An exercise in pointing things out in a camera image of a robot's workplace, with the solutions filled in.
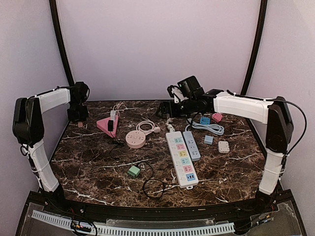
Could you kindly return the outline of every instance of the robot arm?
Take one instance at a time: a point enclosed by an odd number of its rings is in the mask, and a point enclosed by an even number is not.
[[[266,124],[267,160],[259,191],[267,195],[274,192],[279,176],[282,174],[285,155],[293,132],[293,122],[286,103],[237,96],[218,89],[205,93],[194,76],[180,81],[178,86],[170,86],[168,91],[184,114],[225,113]],[[282,97],[277,97],[276,100],[285,101]]]
[[[39,186],[46,192],[54,192],[59,183],[49,165],[44,148],[44,124],[42,114],[57,106],[70,104],[68,119],[72,122],[85,121],[89,116],[83,106],[89,88],[83,82],[73,87],[56,88],[29,98],[19,98],[15,104],[13,133],[28,155],[31,169],[37,177]]]

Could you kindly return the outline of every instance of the triangular pink power strip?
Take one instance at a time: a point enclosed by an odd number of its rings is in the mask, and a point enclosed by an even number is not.
[[[117,124],[118,124],[118,115],[116,115],[116,118],[114,120],[114,129],[113,131],[109,132],[108,131],[108,121],[110,120],[110,117],[98,120],[96,122],[96,126],[103,131],[105,134],[107,134],[111,138],[116,137],[116,131],[117,131]]]

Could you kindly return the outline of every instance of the marble surface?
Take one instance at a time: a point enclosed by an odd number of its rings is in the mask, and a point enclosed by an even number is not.
[[[87,102],[90,117],[83,128],[69,124],[53,156],[53,172],[64,188],[67,199],[122,207],[190,207],[234,202],[253,198],[262,177],[265,159],[244,118],[223,115],[220,122],[223,136],[209,131],[193,130],[201,153],[194,162],[199,184],[192,190],[181,189],[169,153],[165,122],[155,116],[160,101],[125,101],[120,107],[117,138],[125,139],[137,123],[148,118],[161,127],[160,133],[147,136],[141,149],[127,145],[117,147],[113,140],[96,127],[96,121],[109,116],[117,102]],[[173,126],[183,131],[186,121],[174,119]],[[204,136],[214,137],[210,146]],[[218,142],[228,141],[230,153],[218,151]],[[142,191],[143,182],[152,170],[140,163],[141,173],[133,179],[127,171],[140,161],[147,161],[154,170],[154,178],[167,183],[163,197],[152,200]],[[161,194],[161,183],[146,185],[151,196]]]

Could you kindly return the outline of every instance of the white power strip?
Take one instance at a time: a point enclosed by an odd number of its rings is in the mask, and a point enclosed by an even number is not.
[[[192,189],[199,183],[195,168],[185,145],[184,138],[180,131],[166,134],[166,139],[171,152],[179,186]]]

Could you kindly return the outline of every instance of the light blue cable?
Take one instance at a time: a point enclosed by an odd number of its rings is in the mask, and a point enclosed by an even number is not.
[[[204,129],[204,130],[208,130],[214,134],[217,135],[223,135],[224,134],[224,127],[218,124],[199,124],[196,123],[195,121],[192,123],[192,128],[193,129]]]

